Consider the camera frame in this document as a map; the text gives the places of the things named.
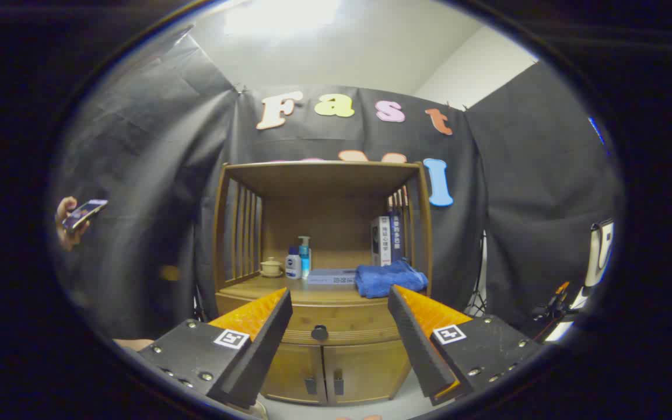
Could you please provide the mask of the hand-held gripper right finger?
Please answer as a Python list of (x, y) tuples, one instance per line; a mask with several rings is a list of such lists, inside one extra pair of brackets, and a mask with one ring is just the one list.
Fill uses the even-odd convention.
[(388, 296), (419, 387), (432, 405), (482, 393), (542, 348), (499, 317), (470, 317), (399, 285)]

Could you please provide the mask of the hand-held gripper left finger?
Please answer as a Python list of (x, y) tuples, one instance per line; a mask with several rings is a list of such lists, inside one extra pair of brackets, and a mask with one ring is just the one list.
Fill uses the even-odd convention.
[(292, 317), (287, 288), (213, 321), (187, 319), (139, 351), (159, 374), (205, 398), (248, 408), (256, 403)]

